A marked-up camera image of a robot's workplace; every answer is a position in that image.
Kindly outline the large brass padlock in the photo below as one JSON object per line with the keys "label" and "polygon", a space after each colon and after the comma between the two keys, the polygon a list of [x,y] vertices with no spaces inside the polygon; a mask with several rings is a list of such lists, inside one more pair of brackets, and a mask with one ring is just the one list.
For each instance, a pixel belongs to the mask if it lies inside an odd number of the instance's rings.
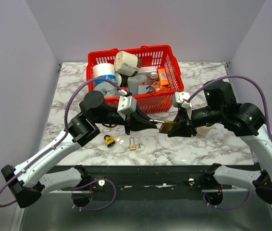
{"label": "large brass padlock", "polygon": [[161,124],[159,128],[159,133],[162,133],[162,134],[169,134],[171,130],[178,124],[175,121],[168,121],[168,120],[160,121],[160,120],[150,119],[149,121]]}

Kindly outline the small brass padlock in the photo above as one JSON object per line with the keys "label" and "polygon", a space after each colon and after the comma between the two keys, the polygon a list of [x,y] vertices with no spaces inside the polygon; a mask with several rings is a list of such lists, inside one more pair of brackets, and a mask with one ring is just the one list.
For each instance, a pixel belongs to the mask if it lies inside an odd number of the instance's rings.
{"label": "small brass padlock", "polygon": [[129,138],[129,150],[130,151],[136,150],[136,144],[135,144],[135,138],[134,137]]}

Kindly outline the small silver keys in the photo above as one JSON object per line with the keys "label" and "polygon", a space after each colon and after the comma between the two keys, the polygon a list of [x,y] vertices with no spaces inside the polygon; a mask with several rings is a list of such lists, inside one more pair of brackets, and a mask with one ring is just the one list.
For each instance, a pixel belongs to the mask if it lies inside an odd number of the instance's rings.
{"label": "small silver keys", "polygon": [[124,140],[120,139],[120,138],[117,138],[116,141],[119,143],[119,144],[123,144],[124,143]]}

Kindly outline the yellow padlock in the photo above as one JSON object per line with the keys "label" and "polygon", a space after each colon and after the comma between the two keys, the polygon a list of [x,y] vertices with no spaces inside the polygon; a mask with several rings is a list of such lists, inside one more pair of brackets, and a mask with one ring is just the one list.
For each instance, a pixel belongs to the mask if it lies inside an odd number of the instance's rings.
{"label": "yellow padlock", "polygon": [[105,141],[108,148],[114,146],[115,143],[116,143],[116,140],[110,135],[105,135],[104,136],[104,141]]}

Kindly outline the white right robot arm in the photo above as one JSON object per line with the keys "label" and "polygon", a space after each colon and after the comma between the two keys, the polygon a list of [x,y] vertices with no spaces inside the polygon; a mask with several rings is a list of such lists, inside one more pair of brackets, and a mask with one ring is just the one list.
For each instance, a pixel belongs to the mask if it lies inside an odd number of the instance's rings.
{"label": "white right robot arm", "polygon": [[168,137],[196,136],[200,127],[222,124],[233,132],[257,157],[261,170],[247,171],[212,164],[200,182],[209,189],[217,185],[232,185],[255,193],[272,205],[272,135],[269,122],[261,110],[252,103],[238,103],[232,86],[223,80],[204,85],[207,106],[192,109],[187,92],[173,95],[173,106],[178,109]]}

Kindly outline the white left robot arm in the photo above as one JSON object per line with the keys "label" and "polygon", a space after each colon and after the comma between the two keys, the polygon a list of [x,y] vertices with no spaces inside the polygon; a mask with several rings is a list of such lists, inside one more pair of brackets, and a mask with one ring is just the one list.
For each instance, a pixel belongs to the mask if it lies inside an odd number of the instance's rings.
{"label": "white left robot arm", "polygon": [[74,187],[84,190],[88,186],[89,174],[82,166],[52,174],[49,170],[98,136],[97,124],[122,125],[126,134],[157,128],[133,96],[121,96],[120,101],[115,108],[106,104],[101,92],[90,91],[79,104],[81,112],[51,143],[23,163],[15,167],[6,165],[1,170],[20,208],[31,206],[43,194],[54,190]]}

